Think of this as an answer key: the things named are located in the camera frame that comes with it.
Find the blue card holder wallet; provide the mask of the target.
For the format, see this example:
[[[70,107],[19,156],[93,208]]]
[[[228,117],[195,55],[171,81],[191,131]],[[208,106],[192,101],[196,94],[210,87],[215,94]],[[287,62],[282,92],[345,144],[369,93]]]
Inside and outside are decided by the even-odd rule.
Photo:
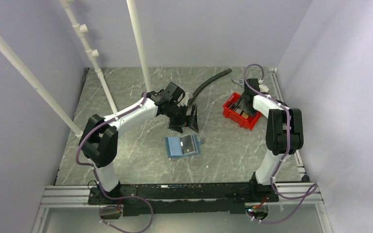
[[[181,145],[180,145],[181,137],[166,137],[165,138],[166,151],[167,151],[167,156],[169,159],[188,157],[188,156],[193,156],[193,155],[201,153],[201,145],[204,143],[204,140],[202,138],[198,138],[197,135],[195,134],[197,151],[195,153],[184,155],[181,149]]]

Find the black base bar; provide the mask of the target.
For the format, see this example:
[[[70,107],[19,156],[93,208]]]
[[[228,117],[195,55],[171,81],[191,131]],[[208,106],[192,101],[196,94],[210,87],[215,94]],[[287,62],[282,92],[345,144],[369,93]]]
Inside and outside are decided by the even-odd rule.
[[[233,183],[127,184],[108,199],[99,187],[91,187],[88,204],[119,205],[124,216],[143,214],[181,214],[229,212],[243,214],[247,206],[278,202],[270,185],[255,180]]]

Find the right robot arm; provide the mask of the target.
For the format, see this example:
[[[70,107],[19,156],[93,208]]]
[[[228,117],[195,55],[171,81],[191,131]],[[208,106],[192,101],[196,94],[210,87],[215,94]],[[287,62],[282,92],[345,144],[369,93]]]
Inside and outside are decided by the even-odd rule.
[[[267,152],[255,172],[257,183],[248,188],[250,199],[261,201],[267,195],[264,185],[273,184],[280,166],[304,145],[302,111],[260,92],[257,79],[246,79],[243,82],[244,90],[251,98],[252,108],[268,120],[265,136]]]

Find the aluminium rail at right edge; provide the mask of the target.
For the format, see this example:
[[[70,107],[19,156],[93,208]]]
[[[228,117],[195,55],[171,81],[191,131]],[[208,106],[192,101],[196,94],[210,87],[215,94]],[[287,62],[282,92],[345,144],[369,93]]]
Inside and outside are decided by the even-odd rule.
[[[271,153],[270,179],[273,181],[281,165],[304,145],[302,112],[297,108],[289,108],[281,98],[276,71],[271,72],[274,88],[278,99],[272,97],[269,101],[273,106],[268,110],[266,145]]]

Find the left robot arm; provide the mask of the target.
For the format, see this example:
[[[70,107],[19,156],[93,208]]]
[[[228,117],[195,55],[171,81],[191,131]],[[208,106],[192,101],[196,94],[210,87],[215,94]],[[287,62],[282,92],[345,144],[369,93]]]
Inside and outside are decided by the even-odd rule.
[[[186,92],[169,83],[165,89],[143,93],[131,106],[109,116],[91,116],[85,126],[76,153],[76,163],[81,164],[82,153],[90,161],[97,185],[102,189],[101,198],[113,204],[119,200],[121,183],[115,173],[113,161],[118,154],[119,137],[145,121],[164,115],[169,119],[168,129],[183,133],[184,128],[199,132],[197,105],[191,100],[186,104]]]

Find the stack of white cards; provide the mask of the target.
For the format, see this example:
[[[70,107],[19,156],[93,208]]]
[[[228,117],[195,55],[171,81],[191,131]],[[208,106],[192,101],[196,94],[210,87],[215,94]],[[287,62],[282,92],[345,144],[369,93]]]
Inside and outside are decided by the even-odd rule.
[[[247,119],[249,117],[249,115],[235,103],[231,105],[230,109],[244,119]]]

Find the red plastic bin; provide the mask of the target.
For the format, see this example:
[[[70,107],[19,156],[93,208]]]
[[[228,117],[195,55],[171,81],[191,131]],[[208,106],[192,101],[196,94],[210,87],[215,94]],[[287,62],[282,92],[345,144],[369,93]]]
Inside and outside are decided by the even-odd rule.
[[[222,106],[222,114],[225,118],[228,118],[237,123],[239,127],[249,129],[251,131],[258,120],[262,117],[262,114],[260,112],[256,112],[254,116],[251,116],[244,112],[244,110],[238,107],[238,100],[240,99],[240,97],[240,94],[238,94],[237,92],[233,92]]]

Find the white PVC pipe frame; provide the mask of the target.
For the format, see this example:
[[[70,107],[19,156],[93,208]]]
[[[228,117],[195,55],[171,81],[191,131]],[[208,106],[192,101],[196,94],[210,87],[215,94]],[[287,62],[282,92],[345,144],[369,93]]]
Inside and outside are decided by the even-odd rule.
[[[98,79],[101,82],[101,86],[104,90],[104,93],[107,97],[108,103],[110,105],[113,113],[117,113],[117,106],[112,98],[111,92],[106,83],[104,73],[101,71],[101,68],[97,62],[97,57],[99,57],[99,52],[97,49],[92,49],[85,37],[85,34],[88,32],[88,28],[85,24],[80,24],[76,19],[73,10],[70,7],[72,3],[71,0],[61,0],[59,1],[60,5],[67,14],[69,21],[76,36],[79,38],[85,53],[93,65]],[[144,83],[146,90],[152,91],[152,83],[149,75],[149,66],[147,65],[146,53],[144,50],[144,44],[142,39],[141,28],[139,24],[139,18],[137,14],[136,3],[134,0],[126,1],[127,7],[129,10],[130,20],[132,24],[132,29],[135,35],[136,47],[141,63],[141,68],[144,77]],[[40,81],[36,76],[27,68],[23,61],[17,56],[17,54],[12,50],[12,48],[4,41],[0,36],[0,52],[1,54],[11,63],[11,65],[23,76],[23,78],[34,88],[34,90],[43,98],[43,100],[56,112],[56,114],[67,124],[67,126],[75,133],[77,137],[81,137],[83,131],[69,118],[66,112],[60,107],[60,105],[54,100],[54,98],[49,94],[49,92],[43,87]]]

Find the red-handled adjustable wrench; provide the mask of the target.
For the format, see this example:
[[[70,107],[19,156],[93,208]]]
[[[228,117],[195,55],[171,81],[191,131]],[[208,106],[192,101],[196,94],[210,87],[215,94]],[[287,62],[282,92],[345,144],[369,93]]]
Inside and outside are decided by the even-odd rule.
[[[231,80],[232,80],[233,83],[235,83],[235,84],[241,86],[242,88],[244,88],[245,82],[242,78],[233,77]]]

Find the aluminium rail at front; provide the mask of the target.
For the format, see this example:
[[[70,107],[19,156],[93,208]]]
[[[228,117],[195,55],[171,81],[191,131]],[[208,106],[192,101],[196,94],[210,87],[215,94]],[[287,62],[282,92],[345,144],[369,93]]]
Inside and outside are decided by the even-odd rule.
[[[201,184],[128,184],[121,187],[121,194],[128,199],[121,204],[135,204],[136,196],[150,201],[173,202],[231,200],[233,203],[257,205],[263,199],[271,204],[296,204],[313,183],[277,183],[280,196],[251,194],[247,182]],[[103,197],[95,185],[48,186],[41,199],[41,207],[101,207],[116,204],[118,200]]]

